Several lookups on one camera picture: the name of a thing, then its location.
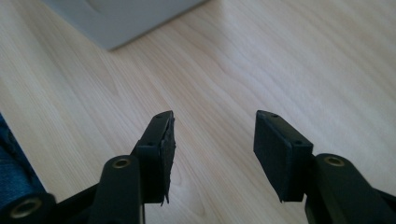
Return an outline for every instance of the light wood surface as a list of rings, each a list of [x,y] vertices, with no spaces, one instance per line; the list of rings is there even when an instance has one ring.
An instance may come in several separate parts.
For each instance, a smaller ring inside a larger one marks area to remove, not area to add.
[[[1,1],[0,111],[58,201],[175,112],[171,203],[147,223],[307,223],[255,158],[258,109],[396,195],[395,87],[393,0],[211,0],[110,52],[38,0]]]

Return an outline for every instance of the mounting hole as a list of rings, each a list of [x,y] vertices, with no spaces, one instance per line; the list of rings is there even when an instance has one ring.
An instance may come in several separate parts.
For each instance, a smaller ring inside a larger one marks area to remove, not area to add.
[[[26,199],[25,201],[15,206],[9,215],[12,218],[27,217],[33,214],[33,212],[35,212],[38,208],[40,208],[41,204],[42,202],[39,198]]]
[[[326,157],[324,160],[332,166],[345,166],[346,165],[342,160],[340,160],[336,157],[333,157],[333,156]]]
[[[114,161],[113,167],[116,169],[121,169],[121,168],[128,166],[130,163],[131,163],[130,160],[122,158],[122,159]]]

